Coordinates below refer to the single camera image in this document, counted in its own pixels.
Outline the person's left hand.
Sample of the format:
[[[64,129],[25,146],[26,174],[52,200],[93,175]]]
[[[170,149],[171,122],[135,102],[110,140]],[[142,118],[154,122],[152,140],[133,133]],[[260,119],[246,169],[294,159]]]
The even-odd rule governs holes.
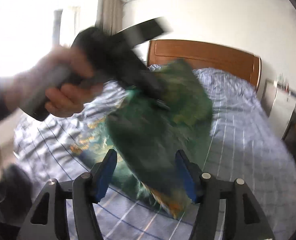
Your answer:
[[[1,88],[4,103],[10,112],[23,105],[34,89],[43,83],[44,78],[55,72],[59,66],[69,68],[84,79],[94,77],[95,71],[81,49],[57,47],[44,56],[30,70],[2,81]],[[45,89],[43,93],[48,101],[45,109],[48,113],[64,118],[81,113],[86,103],[102,93],[103,84],[97,83],[89,87],[73,85],[68,81],[59,81]]]

